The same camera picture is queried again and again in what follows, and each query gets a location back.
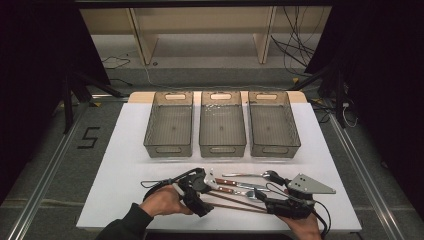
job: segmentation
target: spoon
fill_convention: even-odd
[[[255,196],[255,191],[252,191],[252,190],[247,191],[247,192],[235,192],[234,194],[235,195],[243,195],[243,196],[246,196],[247,198],[258,200]]]
[[[222,174],[222,176],[223,177],[263,177],[263,178],[265,178],[266,180],[270,180],[269,179],[269,175],[271,174],[271,173],[275,173],[275,174],[277,174],[275,171],[272,171],[272,170],[267,170],[267,171],[265,171],[264,173],[262,173],[262,174],[252,174],[252,173],[223,173]]]

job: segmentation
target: storage bin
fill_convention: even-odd
[[[293,158],[301,146],[287,92],[249,92],[250,154]]]
[[[240,92],[202,92],[202,157],[243,157],[246,132]]]
[[[192,155],[193,92],[156,92],[144,146],[151,158]]]

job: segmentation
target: metal rod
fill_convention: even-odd
[[[75,116],[75,124],[69,129],[69,132],[63,135],[62,140],[59,143],[59,146],[56,148],[53,157],[51,158],[49,164],[47,165],[46,170],[43,173],[40,181],[37,184],[34,192],[29,198],[26,206],[22,210],[18,219],[12,227],[7,239],[8,240],[16,240],[23,239],[26,232],[31,225],[32,220],[37,213],[37,210],[40,206],[41,201],[43,200],[47,190],[49,189],[50,183],[53,180],[57,169],[62,162],[63,157],[65,156],[66,151],[69,148],[70,141],[72,140],[75,130],[77,129],[79,122],[88,108],[88,103],[82,103],[78,106],[76,116]]]
[[[249,208],[241,208],[241,207],[234,207],[234,206],[230,206],[230,205],[224,205],[224,204],[219,204],[219,203],[208,203],[214,207],[222,207],[222,208],[229,208],[229,209],[234,209],[234,210],[240,210],[240,211],[246,211],[246,212],[255,212],[255,213],[265,213],[268,214],[266,211],[261,211],[261,210],[255,210],[255,209],[249,209]]]
[[[243,201],[239,201],[239,200],[236,200],[236,199],[233,199],[233,198],[225,197],[225,196],[222,196],[222,195],[219,195],[219,194],[216,194],[216,193],[208,192],[206,194],[217,197],[217,198],[221,198],[221,199],[224,199],[224,200],[227,200],[227,201],[230,201],[230,202],[235,202],[235,203],[246,205],[246,206],[256,208],[256,209],[259,209],[259,210],[262,210],[262,211],[266,211],[265,208],[262,208],[262,207],[259,207],[259,206],[256,206],[256,205],[253,205],[253,204],[250,204],[250,203],[245,203]]]
[[[331,106],[331,102],[326,99],[325,100],[327,106]],[[362,187],[365,190],[365,193],[368,196],[371,204],[374,207],[375,212],[377,213],[378,218],[387,233],[389,239],[405,239],[400,227],[392,213],[389,209],[386,201],[381,195],[378,187],[376,186],[371,174],[368,172],[366,166],[364,165],[361,156],[356,151],[355,145],[351,141],[346,129],[341,129],[340,125],[337,124],[337,120],[333,115],[330,115],[331,124],[333,125],[336,134],[340,142],[345,149],[350,162],[352,163],[352,167],[355,170],[358,178],[362,184]]]

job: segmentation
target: sleeve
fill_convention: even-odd
[[[97,236],[96,240],[140,240],[146,227],[153,220],[149,214],[133,203],[123,219],[109,223]]]

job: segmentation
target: hand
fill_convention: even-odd
[[[179,195],[172,185],[158,189],[139,206],[151,217],[174,213],[193,214],[189,208],[180,202]]]
[[[318,221],[314,214],[310,214],[305,219],[294,220],[291,218],[277,216],[283,220],[299,240],[320,240],[321,234],[318,228]]]

